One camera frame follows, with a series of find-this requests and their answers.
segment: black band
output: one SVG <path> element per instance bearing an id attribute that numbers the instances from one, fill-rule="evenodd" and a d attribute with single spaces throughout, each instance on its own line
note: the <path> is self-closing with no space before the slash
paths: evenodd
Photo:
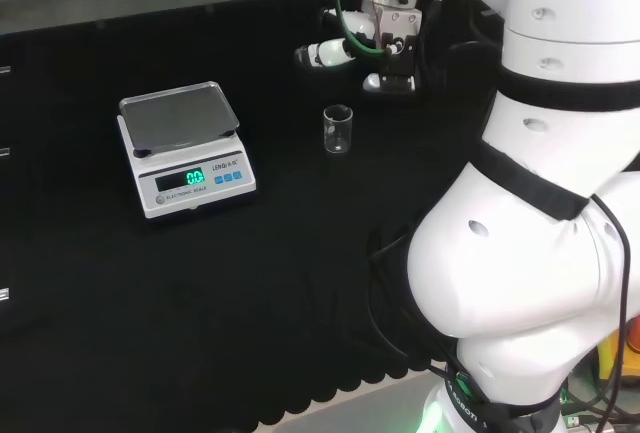
<path id="1" fill-rule="evenodd" d="M 508 192 L 556 220 L 573 220 L 589 199 L 531 173 L 509 156 L 480 141 L 471 164 Z"/>
<path id="2" fill-rule="evenodd" d="M 551 110 L 608 112 L 640 107 L 640 81 L 565 83 L 520 75 L 500 66 L 498 91 L 519 103 Z"/>
<path id="3" fill-rule="evenodd" d="M 476 433 L 551 433 L 560 416 L 560 390 L 536 405 L 479 403 L 472 400 L 457 384 L 445 380 L 454 408 Z"/>

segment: electronic scale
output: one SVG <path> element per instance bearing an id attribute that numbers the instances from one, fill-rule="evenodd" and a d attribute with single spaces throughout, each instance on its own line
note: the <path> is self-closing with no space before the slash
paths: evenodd
<path id="1" fill-rule="evenodd" d="M 255 191 L 238 118 L 217 83 L 126 98 L 120 111 L 147 218 Z"/>

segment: green light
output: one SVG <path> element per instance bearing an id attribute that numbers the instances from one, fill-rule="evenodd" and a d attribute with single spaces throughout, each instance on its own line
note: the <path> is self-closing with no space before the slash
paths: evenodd
<path id="1" fill-rule="evenodd" d="M 431 403 L 422 417 L 422 423 L 416 433 L 436 433 L 442 419 L 442 407 L 438 402 Z"/>
<path id="2" fill-rule="evenodd" d="M 195 185 L 196 183 L 202 183 L 203 181 L 204 175 L 202 174 L 202 170 L 200 168 L 187 172 L 188 185 Z"/>

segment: scale weighing pan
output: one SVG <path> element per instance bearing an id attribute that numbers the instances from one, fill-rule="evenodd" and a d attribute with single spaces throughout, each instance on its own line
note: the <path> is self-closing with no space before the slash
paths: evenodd
<path id="1" fill-rule="evenodd" d="M 138 158 L 209 143 L 240 125 L 213 81 L 125 98 L 120 111 Z"/>

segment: metal bracket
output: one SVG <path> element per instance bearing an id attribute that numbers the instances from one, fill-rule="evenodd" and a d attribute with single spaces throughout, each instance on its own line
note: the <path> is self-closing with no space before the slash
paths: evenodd
<path id="1" fill-rule="evenodd" d="M 418 36 L 422 24 L 422 12 L 417 9 L 401 10 L 376 6 L 380 18 L 380 35 L 390 33 L 394 38 Z"/>

